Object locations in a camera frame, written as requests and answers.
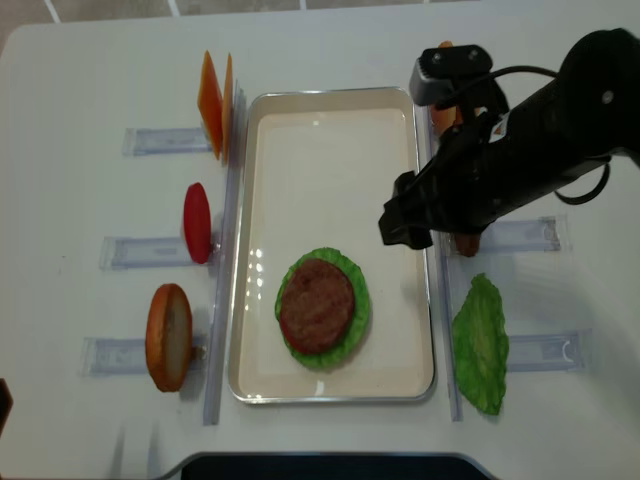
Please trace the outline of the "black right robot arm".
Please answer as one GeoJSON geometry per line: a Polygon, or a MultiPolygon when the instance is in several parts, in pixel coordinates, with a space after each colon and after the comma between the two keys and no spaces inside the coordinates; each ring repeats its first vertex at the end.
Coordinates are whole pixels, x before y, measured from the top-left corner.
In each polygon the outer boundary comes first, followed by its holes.
{"type": "Polygon", "coordinates": [[[387,245],[477,235],[498,218],[595,170],[639,156],[639,41],[623,29],[580,39],[549,82],[510,107],[477,45],[427,49],[409,82],[420,107],[460,114],[419,172],[406,172],[379,220],[387,245]]]}

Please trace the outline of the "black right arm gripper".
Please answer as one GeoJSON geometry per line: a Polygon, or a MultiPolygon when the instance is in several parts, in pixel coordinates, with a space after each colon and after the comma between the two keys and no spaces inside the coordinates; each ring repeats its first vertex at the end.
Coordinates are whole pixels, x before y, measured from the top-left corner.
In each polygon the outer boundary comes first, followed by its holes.
{"type": "Polygon", "coordinates": [[[378,221],[386,246],[427,249],[435,231],[481,234],[555,189],[555,127],[545,117],[483,114],[436,136],[428,164],[394,183],[378,221]]]}

